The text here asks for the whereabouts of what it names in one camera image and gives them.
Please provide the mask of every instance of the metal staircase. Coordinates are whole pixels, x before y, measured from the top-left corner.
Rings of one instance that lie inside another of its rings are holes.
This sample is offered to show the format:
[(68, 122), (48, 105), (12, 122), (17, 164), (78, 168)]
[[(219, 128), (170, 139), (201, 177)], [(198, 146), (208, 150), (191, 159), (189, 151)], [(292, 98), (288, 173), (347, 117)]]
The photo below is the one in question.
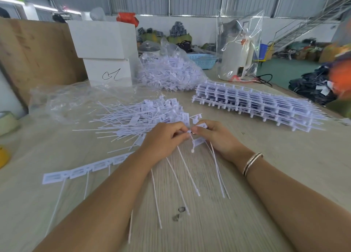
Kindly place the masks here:
[(274, 43), (274, 51), (280, 51), (285, 46), (295, 41), (296, 38), (328, 20), (337, 18), (349, 9), (351, 9), (351, 0), (336, 0), (325, 7), (318, 15), (304, 19), (301, 22), (299, 21), (302, 20), (302, 17), (297, 18), (290, 24), (281, 28), (275, 33), (274, 39), (270, 44)]

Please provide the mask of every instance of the person's left hand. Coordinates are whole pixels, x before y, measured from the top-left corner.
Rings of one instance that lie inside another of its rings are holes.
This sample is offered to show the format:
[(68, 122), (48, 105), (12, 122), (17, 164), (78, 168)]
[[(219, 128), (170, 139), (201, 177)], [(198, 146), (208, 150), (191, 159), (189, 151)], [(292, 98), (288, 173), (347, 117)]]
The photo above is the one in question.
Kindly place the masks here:
[(153, 166), (171, 155), (179, 144), (190, 138), (188, 130), (183, 122), (158, 123), (147, 133), (143, 144), (136, 152), (141, 153)]

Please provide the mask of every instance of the hand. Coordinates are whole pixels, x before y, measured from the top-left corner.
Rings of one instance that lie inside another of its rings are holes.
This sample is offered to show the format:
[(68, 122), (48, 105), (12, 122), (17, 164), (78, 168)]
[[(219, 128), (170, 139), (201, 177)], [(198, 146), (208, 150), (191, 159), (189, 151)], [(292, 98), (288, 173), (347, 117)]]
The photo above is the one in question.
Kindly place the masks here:
[(234, 162), (235, 154), (241, 151), (250, 151), (234, 137), (231, 132), (222, 125), (221, 122), (211, 120), (201, 120), (197, 123), (206, 123), (208, 129), (200, 126), (193, 126), (191, 131), (204, 137), (212, 143), (213, 147), (219, 151), (222, 156), (231, 162)]
[(147, 160), (155, 165), (160, 160), (171, 155), (174, 149), (183, 141), (190, 138), (189, 129), (183, 122), (158, 123), (147, 133), (143, 144), (137, 150)]

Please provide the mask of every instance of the bangle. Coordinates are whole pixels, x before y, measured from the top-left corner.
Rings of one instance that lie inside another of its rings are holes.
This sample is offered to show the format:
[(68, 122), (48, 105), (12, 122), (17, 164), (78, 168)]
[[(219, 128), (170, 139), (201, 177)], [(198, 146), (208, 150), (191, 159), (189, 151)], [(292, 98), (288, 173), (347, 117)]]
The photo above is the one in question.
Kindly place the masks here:
[(250, 158), (250, 160), (248, 160), (248, 162), (247, 162), (247, 164), (246, 164), (246, 166), (245, 166), (245, 168), (244, 168), (244, 170), (243, 170), (243, 176), (244, 176), (244, 177), (246, 177), (246, 175), (247, 175), (247, 173), (248, 173), (248, 170), (249, 170), (249, 168), (251, 167), (251, 165), (254, 163), (254, 161), (256, 161), (257, 158), (260, 157), (260, 156), (263, 157), (263, 154), (262, 154), (261, 152), (254, 154), (254, 155)]

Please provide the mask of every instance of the light blue basket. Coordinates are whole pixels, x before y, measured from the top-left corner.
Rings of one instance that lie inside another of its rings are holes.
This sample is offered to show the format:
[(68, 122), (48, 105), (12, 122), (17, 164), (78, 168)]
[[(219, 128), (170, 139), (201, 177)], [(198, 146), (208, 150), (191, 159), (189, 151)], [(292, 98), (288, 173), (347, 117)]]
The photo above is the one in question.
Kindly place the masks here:
[(202, 69), (211, 69), (216, 63), (217, 57), (210, 54), (188, 54), (189, 58)]

